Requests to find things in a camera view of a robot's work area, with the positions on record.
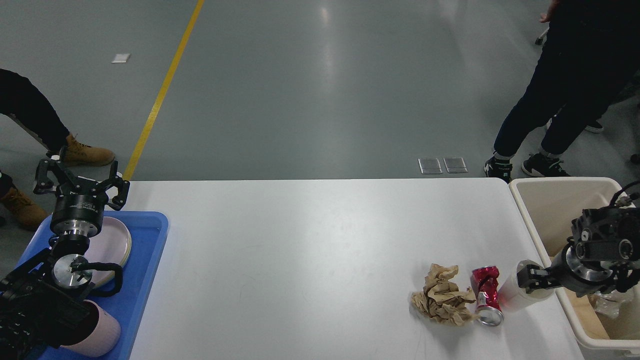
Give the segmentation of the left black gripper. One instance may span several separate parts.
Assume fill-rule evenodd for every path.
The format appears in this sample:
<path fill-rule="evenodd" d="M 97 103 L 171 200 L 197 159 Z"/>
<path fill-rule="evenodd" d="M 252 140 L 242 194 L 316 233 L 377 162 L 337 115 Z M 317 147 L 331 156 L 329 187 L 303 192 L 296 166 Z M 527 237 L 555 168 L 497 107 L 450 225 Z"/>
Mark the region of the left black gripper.
<path fill-rule="evenodd" d="M 117 160 L 110 164 L 109 176 L 94 186 L 94 194 L 78 191 L 77 177 L 65 166 L 67 146 L 58 155 L 39 161 L 33 182 L 36 195 L 54 194 L 55 209 L 51 216 L 50 230 L 56 235 L 82 235 L 92 238 L 103 227 L 105 206 L 120 211 L 126 204 L 131 183 L 122 178 Z M 107 191 L 117 192 L 109 198 Z"/>

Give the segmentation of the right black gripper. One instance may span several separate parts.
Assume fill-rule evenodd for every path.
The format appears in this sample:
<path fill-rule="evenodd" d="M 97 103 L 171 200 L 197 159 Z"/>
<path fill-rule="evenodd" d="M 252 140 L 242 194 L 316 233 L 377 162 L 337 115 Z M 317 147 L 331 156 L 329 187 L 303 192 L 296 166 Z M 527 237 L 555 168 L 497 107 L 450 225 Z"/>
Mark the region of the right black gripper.
<path fill-rule="evenodd" d="M 559 287 L 578 297 L 595 293 L 608 294 L 616 287 L 617 269 L 604 268 L 601 262 L 582 262 L 571 244 L 567 244 L 552 260 L 552 276 L 537 264 L 525 264 L 516 272 L 519 289 L 533 295 Z"/>

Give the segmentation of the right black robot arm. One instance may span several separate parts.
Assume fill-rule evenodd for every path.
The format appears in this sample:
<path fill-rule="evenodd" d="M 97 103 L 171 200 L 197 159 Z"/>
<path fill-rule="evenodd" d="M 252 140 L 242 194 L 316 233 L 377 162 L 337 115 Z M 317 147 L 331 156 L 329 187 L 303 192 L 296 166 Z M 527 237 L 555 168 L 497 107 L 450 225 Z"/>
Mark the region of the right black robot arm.
<path fill-rule="evenodd" d="M 577 297 L 625 293 L 639 283 L 640 213 L 633 207 L 638 186 L 633 181 L 615 192 L 608 205 L 587 208 L 571 222 L 572 235 L 551 265 L 526 265 L 517 271 L 517 285 L 532 294 L 565 288 Z"/>

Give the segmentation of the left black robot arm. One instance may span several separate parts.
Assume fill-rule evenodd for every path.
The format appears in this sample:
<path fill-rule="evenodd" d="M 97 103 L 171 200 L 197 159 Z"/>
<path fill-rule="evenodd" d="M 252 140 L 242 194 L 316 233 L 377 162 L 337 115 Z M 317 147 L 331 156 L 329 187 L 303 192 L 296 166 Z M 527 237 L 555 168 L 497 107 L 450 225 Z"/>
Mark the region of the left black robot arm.
<path fill-rule="evenodd" d="M 99 328 L 99 309 L 88 297 L 111 297 L 121 291 L 124 271 L 113 262 L 85 256 L 90 239 L 103 227 L 105 207 L 126 204 L 130 182 L 110 164 L 103 181 L 76 176 L 64 165 L 66 148 L 42 159 L 33 192 L 55 194 L 44 248 L 1 280 L 1 358 L 23 360 L 39 344 L 70 347 Z"/>

